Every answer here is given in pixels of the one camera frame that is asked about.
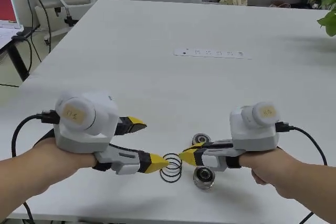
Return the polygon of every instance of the black strap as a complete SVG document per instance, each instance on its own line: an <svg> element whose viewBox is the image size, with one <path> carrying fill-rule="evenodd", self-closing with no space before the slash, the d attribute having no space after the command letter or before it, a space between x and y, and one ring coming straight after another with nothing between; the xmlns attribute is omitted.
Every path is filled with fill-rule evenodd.
<svg viewBox="0 0 336 224"><path fill-rule="evenodd" d="M97 161L96 165L92 169L99 170L101 172L106 172L107 170L111 169L111 167L112 167L112 163L103 164Z"/></svg>
<svg viewBox="0 0 336 224"><path fill-rule="evenodd" d="M228 168L241 168L239 164L239 156L237 157L225 157L226 165Z"/></svg>
<svg viewBox="0 0 336 224"><path fill-rule="evenodd" d="M52 137L55 137L54 129L48 131L48 133L45 134L39 141L37 141L37 142L34 144L34 146L37 145L37 144L38 144L39 142L41 142L42 140L47 139L47 138L52 138Z"/></svg>

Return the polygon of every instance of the metal spring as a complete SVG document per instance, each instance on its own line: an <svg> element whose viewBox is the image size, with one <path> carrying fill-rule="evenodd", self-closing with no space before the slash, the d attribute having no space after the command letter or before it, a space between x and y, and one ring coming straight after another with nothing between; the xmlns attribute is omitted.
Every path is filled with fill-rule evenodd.
<svg viewBox="0 0 336 224"><path fill-rule="evenodd" d="M169 165L160 170L161 178L167 183L175 183L182 176L182 160L176 153L168 153L163 156L169 161Z"/></svg>

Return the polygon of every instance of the floor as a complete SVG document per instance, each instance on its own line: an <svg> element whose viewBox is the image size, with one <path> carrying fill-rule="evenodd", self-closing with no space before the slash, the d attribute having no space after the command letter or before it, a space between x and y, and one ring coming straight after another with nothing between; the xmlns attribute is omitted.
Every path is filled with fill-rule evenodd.
<svg viewBox="0 0 336 224"><path fill-rule="evenodd" d="M48 55L48 47L45 45L43 37L46 33L35 32L33 36L33 42L39 53L41 60ZM52 40L51 47L54 48L63 36L56 37ZM30 50L27 42L21 42L17 45L17 49L20 52L22 59L26 66L29 66ZM32 71L39 65L39 60L33 49L33 67ZM8 56L0 56L0 83L20 86L22 81L17 71L15 70L11 59ZM6 105L6 103L16 94L17 88L0 86L0 106Z"/></svg>

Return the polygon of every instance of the power strip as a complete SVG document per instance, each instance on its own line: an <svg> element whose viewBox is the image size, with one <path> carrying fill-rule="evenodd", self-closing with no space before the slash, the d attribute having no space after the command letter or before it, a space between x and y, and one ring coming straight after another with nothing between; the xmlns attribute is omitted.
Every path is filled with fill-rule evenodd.
<svg viewBox="0 0 336 224"><path fill-rule="evenodd" d="M226 58L226 59L251 59L243 52L222 51L214 49L197 49L197 48L179 48L174 50L176 56L193 56L207 58Z"/></svg>

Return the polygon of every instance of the human hand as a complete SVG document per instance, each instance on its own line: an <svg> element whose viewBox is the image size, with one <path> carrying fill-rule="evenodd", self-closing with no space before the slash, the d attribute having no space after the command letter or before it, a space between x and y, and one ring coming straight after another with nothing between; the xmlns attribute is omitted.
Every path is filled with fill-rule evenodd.
<svg viewBox="0 0 336 224"><path fill-rule="evenodd" d="M92 154L75 154L59 149L55 138L40 141L24 155L34 169L42 173L42 185L36 194L43 193L50 185L70 177L81 168L95 166L97 162Z"/></svg>
<svg viewBox="0 0 336 224"><path fill-rule="evenodd" d="M239 163L251 168L257 184L272 184L284 198L290 198L292 178L302 164L279 148L266 152L247 152L239 158Z"/></svg>

